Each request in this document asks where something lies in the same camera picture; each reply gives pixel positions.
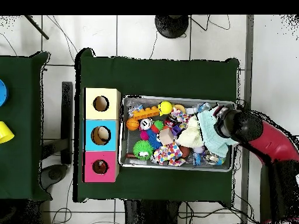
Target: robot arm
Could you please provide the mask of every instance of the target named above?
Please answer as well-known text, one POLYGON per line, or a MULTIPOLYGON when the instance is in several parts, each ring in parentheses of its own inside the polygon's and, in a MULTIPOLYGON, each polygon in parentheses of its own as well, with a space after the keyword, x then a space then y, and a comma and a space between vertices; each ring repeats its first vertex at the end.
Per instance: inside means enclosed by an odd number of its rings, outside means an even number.
POLYGON ((299 152, 282 131, 251 112, 227 109, 214 126, 218 135, 232 138, 254 153, 265 165, 261 185, 260 212, 264 222, 277 223, 288 220, 298 224, 299 219, 299 152), (262 199, 270 199, 269 218, 265 214, 262 199))

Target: pink box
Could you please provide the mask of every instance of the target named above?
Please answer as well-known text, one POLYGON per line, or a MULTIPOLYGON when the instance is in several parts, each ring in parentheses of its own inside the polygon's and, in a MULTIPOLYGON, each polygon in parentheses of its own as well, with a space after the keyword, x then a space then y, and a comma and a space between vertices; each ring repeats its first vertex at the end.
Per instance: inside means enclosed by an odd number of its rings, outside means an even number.
POLYGON ((84 169, 84 182, 115 182, 115 179, 119 173, 119 164, 117 162, 117 151, 87 151, 85 152, 85 163, 83 163, 84 169), (105 167, 105 173, 96 173, 96 169, 100 161, 103 164, 101 167, 102 172, 105 167))

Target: circular hole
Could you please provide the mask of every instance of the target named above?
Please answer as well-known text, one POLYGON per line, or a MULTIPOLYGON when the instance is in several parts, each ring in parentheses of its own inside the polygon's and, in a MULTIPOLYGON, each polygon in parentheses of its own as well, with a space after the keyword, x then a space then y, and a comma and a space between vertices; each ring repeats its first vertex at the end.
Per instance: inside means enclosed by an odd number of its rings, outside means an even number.
POLYGON ((96 160, 92 164, 92 169, 97 174, 104 174, 108 170, 108 164, 104 160, 96 160))
POLYGON ((97 111, 106 111, 109 107, 109 101, 104 96, 98 96, 93 101, 93 107, 97 111))
POLYGON ((98 126, 91 132, 91 140, 97 145, 105 145, 111 139, 111 132, 105 126, 98 126))

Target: metal tray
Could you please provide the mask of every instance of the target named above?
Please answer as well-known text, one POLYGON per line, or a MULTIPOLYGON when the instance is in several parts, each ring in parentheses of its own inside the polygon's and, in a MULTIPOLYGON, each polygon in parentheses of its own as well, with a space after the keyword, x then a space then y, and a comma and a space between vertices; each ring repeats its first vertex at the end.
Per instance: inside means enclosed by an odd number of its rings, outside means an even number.
MULTIPOLYGON (((120 123, 120 142, 119 142, 119 163, 124 167, 143 167, 153 169, 176 169, 176 170, 196 170, 196 171, 211 171, 211 172, 228 172, 233 166, 233 149, 231 146, 228 147, 228 153, 225 162, 222 165, 208 165, 208 166, 194 166, 193 163, 184 163, 180 167, 168 166, 168 161, 164 162, 164 165, 153 164, 150 160, 147 164, 131 164, 126 153, 133 152, 133 146, 140 138, 140 132, 128 131, 126 128, 126 121, 128 119, 128 112, 126 103, 128 100, 134 100, 143 105, 143 108, 157 106, 160 102, 166 100, 172 104, 181 104, 184 107, 192 107, 199 103, 208 102, 211 106, 215 106, 216 103, 219 105, 225 105, 229 108, 235 109, 235 103, 231 101, 217 101, 217 100, 199 100, 199 99, 183 99, 183 98, 169 98, 169 97, 154 97, 154 96, 123 96, 122 98, 122 109, 123 109, 123 120, 120 123)), ((153 120, 164 120, 167 115, 152 117, 153 120)))

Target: blue box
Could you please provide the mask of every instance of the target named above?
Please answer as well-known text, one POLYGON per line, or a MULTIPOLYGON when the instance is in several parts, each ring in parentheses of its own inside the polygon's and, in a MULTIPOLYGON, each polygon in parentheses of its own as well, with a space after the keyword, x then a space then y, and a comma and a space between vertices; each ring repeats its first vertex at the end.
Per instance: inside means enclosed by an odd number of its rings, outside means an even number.
POLYGON ((118 120, 86 120, 86 151, 116 151, 117 150, 117 140, 118 140, 118 120), (109 130, 110 139, 106 144, 97 145, 92 140, 92 131, 96 127, 105 127, 109 130))

